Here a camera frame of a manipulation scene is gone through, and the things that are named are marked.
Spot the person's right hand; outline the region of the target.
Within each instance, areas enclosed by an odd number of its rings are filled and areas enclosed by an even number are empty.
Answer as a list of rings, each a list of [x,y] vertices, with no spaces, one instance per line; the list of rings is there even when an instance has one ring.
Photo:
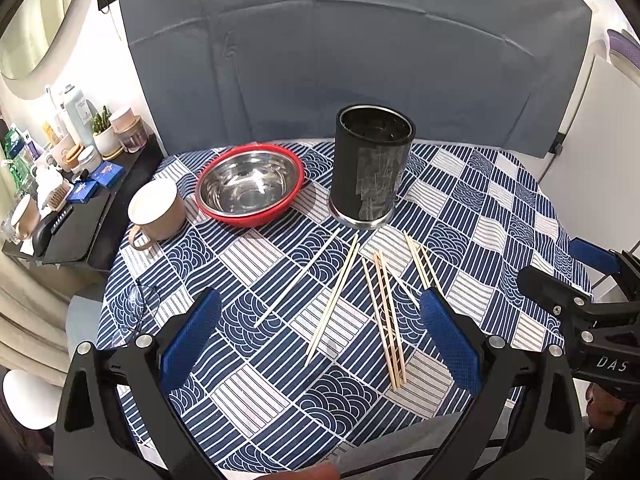
[[[598,431],[621,432],[634,404],[617,399],[592,382],[586,392],[588,427]]]

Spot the person's left hand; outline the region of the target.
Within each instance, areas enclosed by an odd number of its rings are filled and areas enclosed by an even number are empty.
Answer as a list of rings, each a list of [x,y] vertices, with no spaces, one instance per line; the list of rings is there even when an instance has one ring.
[[[323,462],[301,470],[281,471],[267,474],[257,480],[340,480],[340,472],[331,462]]]

